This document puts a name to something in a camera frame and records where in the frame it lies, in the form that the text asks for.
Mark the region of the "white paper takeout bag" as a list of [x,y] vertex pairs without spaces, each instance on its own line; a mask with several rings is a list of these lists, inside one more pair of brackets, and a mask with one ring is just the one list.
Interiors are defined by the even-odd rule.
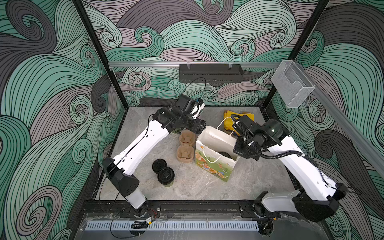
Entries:
[[[233,152],[236,141],[236,138],[218,127],[207,126],[196,140],[196,165],[227,182],[240,159],[240,156]],[[228,159],[219,152],[226,152],[232,158]]]

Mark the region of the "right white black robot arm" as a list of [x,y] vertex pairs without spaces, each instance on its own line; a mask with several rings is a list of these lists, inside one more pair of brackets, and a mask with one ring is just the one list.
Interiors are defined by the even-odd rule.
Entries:
[[248,116],[231,115],[238,133],[234,153],[245,158],[279,160],[299,181],[301,188],[288,193],[261,194],[257,200],[263,215],[274,212],[300,214],[312,222],[333,216],[347,193],[347,186],[326,176],[319,165],[301,151],[289,131],[276,120],[260,125]]

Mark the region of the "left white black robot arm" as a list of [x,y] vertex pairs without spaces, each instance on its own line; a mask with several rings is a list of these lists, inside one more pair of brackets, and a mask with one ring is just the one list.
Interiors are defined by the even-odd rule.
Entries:
[[139,189],[140,181],[134,176],[136,168],[144,157],[165,137],[176,129],[186,129],[201,134],[206,122],[199,119],[204,109],[203,99],[191,99],[180,95],[169,107],[160,108],[150,115],[147,127],[121,153],[102,161],[106,178],[114,185],[131,207],[142,215],[148,208],[148,200]]

